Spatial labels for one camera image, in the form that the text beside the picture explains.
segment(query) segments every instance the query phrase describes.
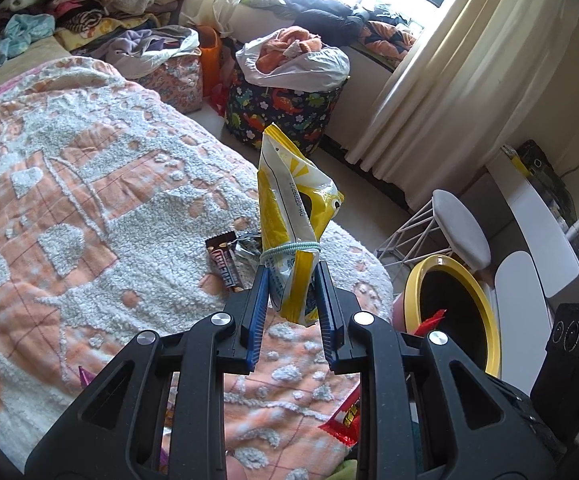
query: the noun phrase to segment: black speaker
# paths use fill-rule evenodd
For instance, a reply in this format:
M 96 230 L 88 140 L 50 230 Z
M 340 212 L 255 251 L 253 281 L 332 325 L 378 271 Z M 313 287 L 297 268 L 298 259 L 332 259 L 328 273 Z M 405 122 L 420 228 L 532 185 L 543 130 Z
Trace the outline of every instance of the black speaker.
M 579 431 L 579 303 L 558 307 L 545 350 L 531 400 L 556 437 L 568 445 Z

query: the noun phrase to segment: yellow and white wrapper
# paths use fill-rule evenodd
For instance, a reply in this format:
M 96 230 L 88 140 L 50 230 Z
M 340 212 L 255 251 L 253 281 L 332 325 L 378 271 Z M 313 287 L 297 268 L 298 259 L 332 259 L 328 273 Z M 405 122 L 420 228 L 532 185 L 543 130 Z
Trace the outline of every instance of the yellow and white wrapper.
M 318 319 L 309 285 L 321 235 L 344 199 L 278 126 L 265 128 L 258 164 L 260 262 L 270 271 L 271 302 L 288 321 L 310 326 Z

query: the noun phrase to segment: floor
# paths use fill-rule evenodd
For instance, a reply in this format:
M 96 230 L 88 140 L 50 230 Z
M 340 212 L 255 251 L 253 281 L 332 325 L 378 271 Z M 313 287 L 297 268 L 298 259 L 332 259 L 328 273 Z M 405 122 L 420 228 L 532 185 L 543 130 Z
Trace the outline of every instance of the floor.
M 218 140 L 258 166 L 258 151 L 242 144 L 229 134 L 224 127 L 223 118 L 207 104 L 204 104 L 201 110 L 187 115 L 204 126 Z M 332 178 L 338 189 L 345 195 L 345 202 L 335 218 L 336 223 L 369 251 L 375 251 L 385 239 L 409 219 L 409 213 L 324 151 L 316 150 L 311 160 Z M 405 288 L 407 275 L 407 270 L 403 269 L 393 276 L 394 292 L 401 292 Z

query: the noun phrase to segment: light blue cloth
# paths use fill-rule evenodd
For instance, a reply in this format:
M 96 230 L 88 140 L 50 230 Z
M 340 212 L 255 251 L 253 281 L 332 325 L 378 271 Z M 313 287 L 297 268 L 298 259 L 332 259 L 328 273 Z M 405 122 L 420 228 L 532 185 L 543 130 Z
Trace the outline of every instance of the light blue cloth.
M 0 66 L 25 52 L 34 41 L 51 36 L 56 20 L 49 14 L 14 14 L 0 33 Z

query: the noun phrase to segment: fleece blanket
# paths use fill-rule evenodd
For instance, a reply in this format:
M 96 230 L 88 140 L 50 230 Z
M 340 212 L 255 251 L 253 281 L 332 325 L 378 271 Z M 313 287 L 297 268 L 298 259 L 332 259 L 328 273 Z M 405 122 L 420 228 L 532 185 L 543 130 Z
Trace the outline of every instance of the fleece blanket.
M 102 61 L 0 87 L 0 447 L 16 466 L 80 392 L 79 366 L 221 310 L 204 241 L 258 229 L 257 196 L 254 166 Z M 322 247 L 334 282 L 388 317 L 375 257 L 334 223 Z M 358 378 L 329 372 L 318 326 L 268 312 L 255 373 L 225 379 L 226 446 L 250 479 L 323 478 L 346 450 L 317 426 Z

